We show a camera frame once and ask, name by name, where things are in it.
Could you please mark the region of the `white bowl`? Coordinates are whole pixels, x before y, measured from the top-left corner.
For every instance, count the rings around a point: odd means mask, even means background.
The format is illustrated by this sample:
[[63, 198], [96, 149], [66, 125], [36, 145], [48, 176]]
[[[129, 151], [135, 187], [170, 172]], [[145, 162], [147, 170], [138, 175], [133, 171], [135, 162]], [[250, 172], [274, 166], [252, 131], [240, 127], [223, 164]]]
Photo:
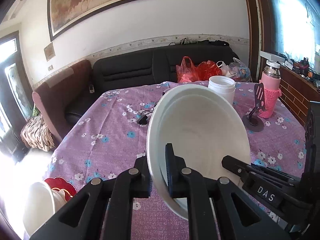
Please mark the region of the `white bowl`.
[[27, 191], [23, 225], [30, 237], [55, 213], [51, 188], [44, 181], [36, 182]]
[[229, 178], [240, 186], [240, 177], [223, 168], [230, 155], [251, 162], [244, 124], [227, 100], [207, 87], [188, 84], [169, 89], [153, 111], [148, 126], [146, 158], [152, 182], [167, 207], [188, 218], [187, 200], [172, 199], [168, 191], [165, 146], [171, 143], [176, 156], [204, 177]]

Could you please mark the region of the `cream ceramic dish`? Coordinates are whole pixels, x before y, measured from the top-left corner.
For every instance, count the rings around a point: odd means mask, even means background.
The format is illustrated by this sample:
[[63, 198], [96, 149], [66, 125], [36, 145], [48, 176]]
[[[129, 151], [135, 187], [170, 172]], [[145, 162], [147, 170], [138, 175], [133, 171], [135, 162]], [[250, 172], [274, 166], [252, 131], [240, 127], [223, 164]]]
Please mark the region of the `cream ceramic dish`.
[[63, 190], [54, 190], [52, 189], [52, 194], [53, 194], [53, 201], [54, 201], [54, 209], [55, 212], [57, 212], [61, 207], [63, 207], [66, 203], [67, 200], [65, 198], [65, 191]]

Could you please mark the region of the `red scalloped plate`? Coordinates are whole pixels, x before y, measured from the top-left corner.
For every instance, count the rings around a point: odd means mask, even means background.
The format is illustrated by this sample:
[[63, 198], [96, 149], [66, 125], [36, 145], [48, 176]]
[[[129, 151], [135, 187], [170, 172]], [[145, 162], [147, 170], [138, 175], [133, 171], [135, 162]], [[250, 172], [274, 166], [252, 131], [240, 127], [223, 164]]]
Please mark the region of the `red scalloped plate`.
[[64, 199], [65, 201], [69, 201], [73, 198], [74, 195], [76, 195], [77, 190], [75, 187], [67, 182], [62, 177], [55, 177], [55, 178], [47, 178], [44, 180], [52, 190], [54, 191], [63, 191], [64, 192]]

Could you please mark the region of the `purple floral tablecloth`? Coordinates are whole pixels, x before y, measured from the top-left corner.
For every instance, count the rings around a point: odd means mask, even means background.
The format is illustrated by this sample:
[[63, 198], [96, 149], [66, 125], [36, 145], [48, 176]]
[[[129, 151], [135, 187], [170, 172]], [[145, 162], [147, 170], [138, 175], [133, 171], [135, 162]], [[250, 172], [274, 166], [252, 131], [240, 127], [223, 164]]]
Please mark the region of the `purple floral tablecloth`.
[[[103, 93], [54, 151], [43, 180], [62, 177], [80, 191], [94, 178], [108, 180], [146, 154], [147, 126], [136, 123], [176, 83], [111, 90]], [[251, 160], [301, 176], [305, 158], [303, 126], [278, 101], [261, 132], [248, 131]], [[188, 239], [188, 223], [175, 215], [156, 191], [133, 203], [132, 239]]]

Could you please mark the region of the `patterned blanket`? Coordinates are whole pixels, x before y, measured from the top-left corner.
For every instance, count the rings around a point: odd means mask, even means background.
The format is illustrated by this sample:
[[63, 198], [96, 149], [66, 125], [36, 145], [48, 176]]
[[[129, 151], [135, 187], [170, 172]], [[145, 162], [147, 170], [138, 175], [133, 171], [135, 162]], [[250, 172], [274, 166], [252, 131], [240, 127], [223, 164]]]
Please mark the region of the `patterned blanket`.
[[55, 148], [52, 133], [42, 114], [30, 118], [22, 128], [20, 136], [27, 148], [38, 148], [45, 152]]

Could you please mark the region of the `green cloth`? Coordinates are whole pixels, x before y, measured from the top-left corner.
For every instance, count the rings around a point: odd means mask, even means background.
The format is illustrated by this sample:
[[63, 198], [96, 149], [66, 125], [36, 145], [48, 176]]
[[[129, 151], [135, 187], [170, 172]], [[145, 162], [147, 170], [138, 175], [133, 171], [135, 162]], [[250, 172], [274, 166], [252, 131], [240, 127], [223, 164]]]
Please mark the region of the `green cloth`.
[[33, 112], [32, 112], [32, 117], [36, 117], [40, 114], [39, 109], [36, 107], [36, 105], [34, 104], [33, 106]]

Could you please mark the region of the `pink thermos bottle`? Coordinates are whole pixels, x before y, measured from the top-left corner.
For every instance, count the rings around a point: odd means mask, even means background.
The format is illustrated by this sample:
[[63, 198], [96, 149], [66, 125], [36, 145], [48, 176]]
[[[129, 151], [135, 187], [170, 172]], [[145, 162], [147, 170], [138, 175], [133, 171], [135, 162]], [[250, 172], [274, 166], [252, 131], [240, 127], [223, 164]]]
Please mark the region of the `pink thermos bottle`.
[[260, 83], [264, 85], [265, 111], [260, 111], [259, 116], [264, 119], [272, 116], [276, 102], [281, 96], [280, 81], [280, 64], [267, 60], [260, 79]]

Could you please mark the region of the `white plastic jar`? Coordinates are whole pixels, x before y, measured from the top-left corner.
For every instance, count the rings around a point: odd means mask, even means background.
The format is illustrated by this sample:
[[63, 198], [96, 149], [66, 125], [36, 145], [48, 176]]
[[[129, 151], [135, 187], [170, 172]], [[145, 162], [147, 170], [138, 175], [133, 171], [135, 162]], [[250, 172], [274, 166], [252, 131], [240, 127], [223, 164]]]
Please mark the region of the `white plastic jar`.
[[208, 88], [226, 99], [231, 105], [235, 95], [235, 81], [226, 76], [212, 76], [208, 81]]

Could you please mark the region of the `cartoon printed bag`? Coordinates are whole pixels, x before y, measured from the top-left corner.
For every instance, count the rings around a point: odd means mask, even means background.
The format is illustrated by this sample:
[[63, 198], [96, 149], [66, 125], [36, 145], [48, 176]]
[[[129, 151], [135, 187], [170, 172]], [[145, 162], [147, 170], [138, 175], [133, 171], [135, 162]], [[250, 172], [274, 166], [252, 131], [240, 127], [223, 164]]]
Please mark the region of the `cartoon printed bag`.
[[231, 62], [228, 66], [231, 78], [236, 82], [252, 81], [250, 69], [236, 57], [233, 58], [233, 62]]

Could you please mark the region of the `dark wooden door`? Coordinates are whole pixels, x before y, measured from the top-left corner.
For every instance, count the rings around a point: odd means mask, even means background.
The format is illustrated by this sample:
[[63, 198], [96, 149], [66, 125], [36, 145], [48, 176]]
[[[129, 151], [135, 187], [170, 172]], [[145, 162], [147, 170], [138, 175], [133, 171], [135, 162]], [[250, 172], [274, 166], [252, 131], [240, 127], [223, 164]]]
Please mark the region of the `dark wooden door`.
[[1, 152], [15, 162], [29, 151], [21, 139], [21, 131], [32, 116], [31, 94], [19, 32], [15, 31], [1, 37]]

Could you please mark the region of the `white box on cabinet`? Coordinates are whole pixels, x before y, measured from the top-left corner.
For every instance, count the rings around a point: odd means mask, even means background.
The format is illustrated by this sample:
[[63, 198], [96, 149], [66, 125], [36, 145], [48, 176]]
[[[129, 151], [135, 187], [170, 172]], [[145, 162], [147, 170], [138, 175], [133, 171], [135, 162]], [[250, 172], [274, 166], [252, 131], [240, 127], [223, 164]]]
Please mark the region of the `white box on cabinet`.
[[265, 52], [265, 51], [260, 51], [260, 56], [262, 58], [265, 58], [267, 60], [271, 60], [271, 61], [274, 61], [274, 62], [282, 62], [284, 63], [285, 62], [285, 59], [283, 57], [280, 57], [278, 55], [275, 55], [275, 54], [271, 54], [271, 53], [268, 53], [268, 52]]

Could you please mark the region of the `black sofa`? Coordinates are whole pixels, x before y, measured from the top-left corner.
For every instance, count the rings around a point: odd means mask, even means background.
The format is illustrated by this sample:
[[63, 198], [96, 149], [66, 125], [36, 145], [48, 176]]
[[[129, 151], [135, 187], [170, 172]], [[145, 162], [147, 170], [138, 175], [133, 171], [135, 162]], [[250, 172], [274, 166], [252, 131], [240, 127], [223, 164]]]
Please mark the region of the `black sofa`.
[[103, 92], [113, 89], [177, 82], [176, 66], [188, 56], [197, 66], [203, 61], [233, 62], [238, 55], [225, 41], [201, 41], [195, 44], [170, 45], [138, 50], [99, 59], [90, 69], [89, 87], [65, 109], [65, 119], [75, 125]]

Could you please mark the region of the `red plastic bag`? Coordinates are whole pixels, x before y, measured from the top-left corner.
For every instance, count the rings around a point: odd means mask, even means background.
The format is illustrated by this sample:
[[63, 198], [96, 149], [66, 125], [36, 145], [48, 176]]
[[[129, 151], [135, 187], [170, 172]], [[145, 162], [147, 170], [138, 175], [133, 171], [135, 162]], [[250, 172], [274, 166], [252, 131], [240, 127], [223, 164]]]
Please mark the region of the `red plastic bag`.
[[178, 83], [207, 81], [212, 76], [221, 76], [222, 70], [214, 61], [204, 61], [195, 66], [190, 57], [185, 56], [180, 65], [176, 65]]

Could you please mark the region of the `wooden mirror cabinet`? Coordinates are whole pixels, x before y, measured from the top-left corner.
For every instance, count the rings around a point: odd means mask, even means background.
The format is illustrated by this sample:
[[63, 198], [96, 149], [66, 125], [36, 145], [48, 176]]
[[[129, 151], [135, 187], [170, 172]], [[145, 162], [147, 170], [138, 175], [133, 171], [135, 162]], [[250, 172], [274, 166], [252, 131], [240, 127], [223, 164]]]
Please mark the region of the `wooden mirror cabinet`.
[[260, 52], [307, 60], [319, 73], [319, 0], [246, 0], [249, 21], [249, 68], [261, 78], [266, 60]]

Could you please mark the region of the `small wall certificate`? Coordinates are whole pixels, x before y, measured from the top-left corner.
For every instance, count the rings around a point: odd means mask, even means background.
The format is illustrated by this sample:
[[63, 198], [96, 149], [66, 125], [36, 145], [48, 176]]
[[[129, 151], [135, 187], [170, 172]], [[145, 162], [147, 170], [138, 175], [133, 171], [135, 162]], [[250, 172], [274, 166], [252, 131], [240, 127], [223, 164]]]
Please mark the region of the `small wall certificate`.
[[44, 55], [46, 57], [47, 62], [50, 61], [53, 57], [55, 57], [53, 42], [50, 42], [50, 44], [48, 44], [48, 46], [44, 48]]

